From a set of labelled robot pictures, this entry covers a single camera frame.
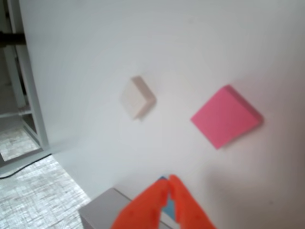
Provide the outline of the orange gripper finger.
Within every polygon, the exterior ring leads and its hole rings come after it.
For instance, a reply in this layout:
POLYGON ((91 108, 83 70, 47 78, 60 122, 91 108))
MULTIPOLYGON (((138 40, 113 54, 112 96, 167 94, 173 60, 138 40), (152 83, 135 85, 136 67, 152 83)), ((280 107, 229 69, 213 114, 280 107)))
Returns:
POLYGON ((157 229, 168 195, 169 181, 164 178, 159 179, 120 211, 111 228, 157 229))
POLYGON ((175 220, 182 229, 214 229, 202 207, 184 183, 176 176, 169 176, 170 195, 175 205, 175 220))

